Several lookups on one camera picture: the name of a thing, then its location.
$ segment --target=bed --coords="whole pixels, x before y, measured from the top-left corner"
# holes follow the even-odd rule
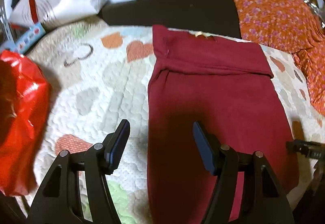
[[[294,137],[325,142],[325,118],[311,106],[306,80],[292,56],[261,48]],[[152,223],[147,196],[147,86],[156,60],[152,27],[108,26],[94,16],[46,35],[27,56],[52,85],[51,112],[34,164],[38,185],[62,149],[87,150],[128,119],[130,137],[119,168],[107,176],[108,186],[122,223]],[[315,164],[301,155],[298,160],[299,185],[287,196],[292,208],[310,183]],[[25,196],[29,205],[36,191]],[[91,220],[83,174],[80,191],[84,216]]]

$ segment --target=silver screw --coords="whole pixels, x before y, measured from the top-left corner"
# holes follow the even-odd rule
[[[257,157],[259,157],[259,158],[262,158],[264,156],[264,154],[261,151],[259,151],[259,150],[257,152],[255,152],[255,155]]]
[[[68,151],[67,150],[62,150],[62,151],[60,151],[60,156],[61,157],[64,157],[64,156],[66,156],[68,154]]]
[[[96,143],[96,144],[94,145],[94,149],[95,149],[95,150],[100,150],[101,148],[103,148],[103,145],[102,145],[101,143]]]
[[[229,145],[227,145],[227,144],[223,144],[223,145],[221,145],[221,149],[222,149],[222,150],[229,150],[230,147],[229,147]]]

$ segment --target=orange floral fabric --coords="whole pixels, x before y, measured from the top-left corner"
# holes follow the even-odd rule
[[[234,0],[242,38],[293,54],[325,115],[325,34],[303,0]]]

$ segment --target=shiny red bag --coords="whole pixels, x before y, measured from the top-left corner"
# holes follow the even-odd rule
[[[27,195],[35,185],[33,164],[42,142],[50,85],[27,57],[0,54],[0,190]]]

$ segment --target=maroon cloth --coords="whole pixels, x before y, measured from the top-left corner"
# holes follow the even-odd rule
[[[148,195],[154,224],[199,224],[216,177],[204,169],[192,135],[203,123],[221,144],[262,151],[286,192],[297,186],[297,157],[261,47],[153,27],[157,61],[148,86]],[[232,219],[238,216],[238,178]]]

